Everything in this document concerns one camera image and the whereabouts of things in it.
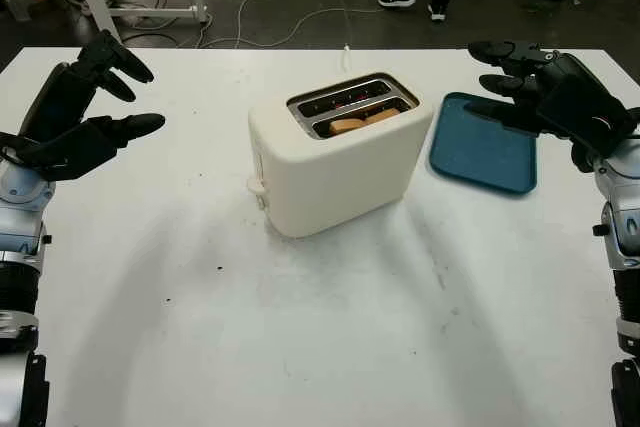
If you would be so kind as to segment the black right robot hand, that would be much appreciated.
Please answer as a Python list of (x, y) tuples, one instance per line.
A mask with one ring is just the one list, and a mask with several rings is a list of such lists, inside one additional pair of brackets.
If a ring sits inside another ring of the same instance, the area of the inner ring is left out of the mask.
[(521, 41), (472, 42), (468, 52), (502, 69), (501, 75), (484, 74), (479, 82), (513, 102), (473, 101), (465, 109), (508, 130), (570, 141), (572, 162), (583, 173), (593, 172), (594, 161), (610, 157), (638, 125), (639, 115), (572, 54)]

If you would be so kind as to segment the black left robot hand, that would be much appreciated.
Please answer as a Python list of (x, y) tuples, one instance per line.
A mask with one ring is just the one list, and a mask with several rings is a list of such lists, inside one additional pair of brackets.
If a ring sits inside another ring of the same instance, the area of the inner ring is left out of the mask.
[(134, 92), (115, 72), (149, 83), (154, 76), (130, 50), (104, 30), (71, 63), (57, 64), (31, 104), (15, 149), (18, 159), (49, 181), (76, 179), (116, 156), (131, 140), (165, 124), (161, 114), (87, 118), (85, 112), (100, 89), (124, 101)]

